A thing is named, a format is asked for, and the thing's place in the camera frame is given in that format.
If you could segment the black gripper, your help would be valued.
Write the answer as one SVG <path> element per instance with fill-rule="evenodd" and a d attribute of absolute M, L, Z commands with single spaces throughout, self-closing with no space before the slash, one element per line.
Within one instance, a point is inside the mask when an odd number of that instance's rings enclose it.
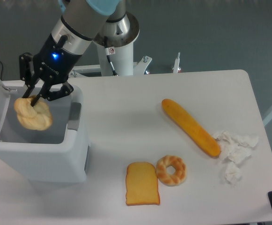
<path fill-rule="evenodd" d="M 40 79 L 44 82 L 40 92 L 33 97 L 30 103 L 32 107 L 40 98 L 53 101 L 66 97 L 74 91 L 73 86 L 67 80 L 69 72 L 81 56 L 64 49 L 68 40 L 68 35 L 62 35 L 60 40 L 55 42 L 50 35 L 38 54 L 32 55 L 26 52 L 19 56 L 20 79 L 27 86 L 22 98 L 30 97 Z M 61 83 L 60 90 L 50 91 L 53 85 Z"/>

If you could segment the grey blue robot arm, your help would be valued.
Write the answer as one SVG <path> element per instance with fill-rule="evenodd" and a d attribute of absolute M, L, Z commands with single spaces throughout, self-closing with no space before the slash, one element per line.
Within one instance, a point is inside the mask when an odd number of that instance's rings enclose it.
<path fill-rule="evenodd" d="M 40 52 L 19 56 L 20 78 L 29 98 L 39 80 L 44 83 L 32 97 L 31 106 L 40 98 L 53 101 L 70 95 L 74 88 L 67 80 L 70 71 L 107 22 L 125 16 L 123 0 L 70 0 Z"/>

